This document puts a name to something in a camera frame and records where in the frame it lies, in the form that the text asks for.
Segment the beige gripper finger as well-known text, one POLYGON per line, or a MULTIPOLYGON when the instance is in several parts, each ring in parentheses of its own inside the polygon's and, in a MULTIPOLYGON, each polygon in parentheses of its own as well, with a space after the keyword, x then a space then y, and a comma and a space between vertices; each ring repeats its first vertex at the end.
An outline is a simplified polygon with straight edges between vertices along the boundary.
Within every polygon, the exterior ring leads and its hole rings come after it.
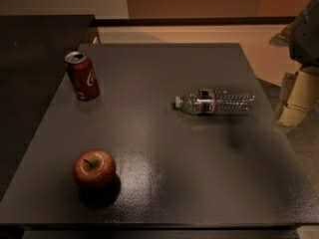
POLYGON ((275 123, 298 126, 319 101, 319 68, 302 66, 295 74, 286 73, 281 84, 275 123))

